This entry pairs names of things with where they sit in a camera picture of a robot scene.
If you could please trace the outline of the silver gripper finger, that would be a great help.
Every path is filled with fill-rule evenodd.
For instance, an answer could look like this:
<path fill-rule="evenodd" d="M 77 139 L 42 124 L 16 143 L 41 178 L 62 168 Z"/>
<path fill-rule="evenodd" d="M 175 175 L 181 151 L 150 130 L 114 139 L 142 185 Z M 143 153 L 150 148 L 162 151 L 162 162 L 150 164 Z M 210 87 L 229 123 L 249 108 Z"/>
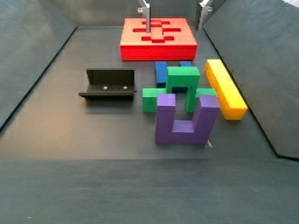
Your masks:
<path fill-rule="evenodd" d="M 202 29 L 205 18 L 213 12 L 211 4 L 213 4 L 213 0 L 202 0 L 198 3 L 198 14 L 199 14 L 198 25 L 197 25 L 198 30 Z"/>
<path fill-rule="evenodd" d="M 138 13 L 143 15 L 146 19 L 146 32 L 151 32 L 151 5 L 146 0 L 138 0 L 141 7 Z"/>

